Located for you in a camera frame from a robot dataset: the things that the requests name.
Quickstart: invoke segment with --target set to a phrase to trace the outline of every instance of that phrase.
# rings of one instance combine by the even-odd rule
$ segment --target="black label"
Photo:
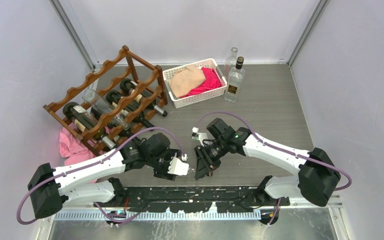
[[[89,114],[89,112],[85,111],[82,113],[84,116],[86,116],[92,123],[94,123],[95,125],[98,124],[98,120]]]
[[[227,88],[227,91],[231,94],[236,94],[236,91],[238,90],[238,87],[236,86],[232,86],[232,85],[229,85],[229,87]]]

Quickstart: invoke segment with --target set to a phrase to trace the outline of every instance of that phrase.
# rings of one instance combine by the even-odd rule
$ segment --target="bottle label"
[[[129,114],[129,112],[124,109],[121,110],[120,113],[123,114],[125,117],[127,117],[127,114]]]
[[[141,102],[141,99],[142,99],[142,95],[141,95],[141,94],[137,95],[137,96],[134,98],[134,100],[136,100],[136,102],[138,102],[138,103]]]
[[[74,120],[74,125],[83,133],[86,130],[86,127],[79,122],[79,120],[75,119]]]
[[[98,120],[92,116],[89,112],[85,111],[83,112],[83,114],[92,122],[94,123],[95,125],[98,123]]]
[[[80,105],[74,106],[73,109],[76,110],[78,113],[86,112],[86,110]]]
[[[227,88],[227,91],[231,94],[236,94],[236,91],[238,90],[238,87],[236,86],[232,86],[232,85],[229,85],[229,87]]]

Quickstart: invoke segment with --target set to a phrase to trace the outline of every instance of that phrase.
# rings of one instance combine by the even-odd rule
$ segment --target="white plastic basket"
[[[184,69],[184,68],[186,68],[186,66],[189,66],[189,65],[194,65],[196,68],[199,68],[199,69],[202,67],[215,69],[215,72],[217,73],[218,80],[220,80],[220,82],[221,82],[221,87],[218,87],[218,88],[215,88],[212,90],[208,90],[208,91],[203,92],[203,93],[198,94],[198,95],[187,96],[184,98],[177,98],[176,96],[174,96],[172,94],[172,90],[170,89],[170,86],[169,86],[169,80],[173,78],[173,76],[175,75],[175,73],[177,71]],[[216,61],[213,58],[208,58],[208,59],[205,59],[202,61],[196,61],[196,62],[193,62],[190,64],[171,68],[171,69],[163,71],[162,75],[164,76],[164,82],[165,82],[165,86],[167,87],[167,90],[168,90],[168,95],[170,95],[170,98],[174,103],[174,107],[177,109],[184,107],[184,106],[191,105],[191,104],[199,103],[199,102],[202,102],[202,101],[207,100],[207,99],[212,99],[212,98],[221,96],[225,93],[225,88],[227,85],[226,78],[223,76],[222,71],[220,71],[219,66],[217,65]]]

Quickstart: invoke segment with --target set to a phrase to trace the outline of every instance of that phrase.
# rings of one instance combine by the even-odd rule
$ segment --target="wooden wine rack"
[[[64,119],[60,118],[56,112],[61,109],[63,106],[65,106],[70,100],[72,100],[75,96],[80,94],[84,89],[86,89],[89,85],[91,85],[93,82],[98,80],[102,75],[104,75],[106,72],[108,72],[109,69],[114,67],[118,62],[120,62],[122,59],[126,58],[128,66],[126,67],[124,73],[120,76],[116,76],[111,80],[111,83],[107,88],[99,89],[97,90],[97,94],[99,94],[101,97],[107,94],[111,89],[113,89],[115,86],[120,84],[120,82],[125,79],[128,75],[131,74],[133,77],[133,80],[137,82],[137,86],[135,90],[132,92],[129,96],[124,96],[118,101],[117,107],[110,113],[102,114],[102,116],[99,118],[98,124],[92,128],[87,129],[84,132],[78,131],[76,128],[73,129],[69,126],[71,123],[71,120],[65,117]],[[151,76],[148,78],[147,81],[140,81],[138,79],[138,74],[136,73],[135,65],[133,64],[133,59],[138,61],[139,63],[143,64],[147,68],[152,70]],[[154,82],[155,80],[158,81],[158,86],[155,89],[150,88],[150,84]],[[144,100],[142,100],[140,106],[135,111],[130,112],[126,117],[125,121],[126,123],[130,124],[134,118],[136,118],[141,112],[143,112],[146,107],[156,98],[159,98],[158,106],[162,108],[163,106],[167,105],[167,95],[164,88],[164,79],[163,79],[163,70],[159,65],[152,65],[149,62],[143,60],[133,52],[129,50],[129,48],[124,45],[122,49],[118,52],[118,56],[114,60],[106,60],[102,68],[99,72],[96,73],[89,73],[83,84],[78,87],[70,87],[70,89],[67,90],[67,94],[65,95],[64,99],[58,102],[51,102],[48,105],[44,105],[43,108],[52,116],[54,117],[64,128],[66,128],[73,136],[75,136],[78,140],[81,141],[95,156],[99,156],[99,152],[105,147],[105,144],[102,142],[95,143],[93,146],[88,143],[88,141],[102,128],[104,128],[108,122],[110,122],[113,117],[118,114],[122,109],[124,109],[128,104],[130,104],[132,101],[134,101],[135,97],[142,93],[145,89],[148,89],[151,93],[153,93],[150,97],[143,97]],[[87,102],[83,102],[81,106],[84,109],[90,108],[90,104]],[[155,110],[149,110],[145,114],[145,118],[147,120],[151,120],[153,116],[157,113]],[[142,123],[136,123],[131,127],[131,132],[137,133],[141,128],[143,127]],[[108,137],[111,140],[114,140],[114,137],[117,136],[123,128],[121,126],[114,127],[110,130]],[[121,137],[118,139],[117,143],[120,145],[124,141],[127,140],[127,137]]]

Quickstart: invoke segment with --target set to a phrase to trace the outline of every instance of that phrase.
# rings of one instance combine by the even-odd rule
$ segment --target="pink cloth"
[[[78,164],[95,157],[95,155],[65,127],[59,132],[59,154],[61,157],[67,158],[64,162],[65,166]]]
[[[181,98],[202,94],[203,92],[220,88],[222,86],[222,83],[220,82],[215,69],[203,67],[201,70],[205,75],[205,81],[199,85],[199,87],[190,90],[190,92]]]

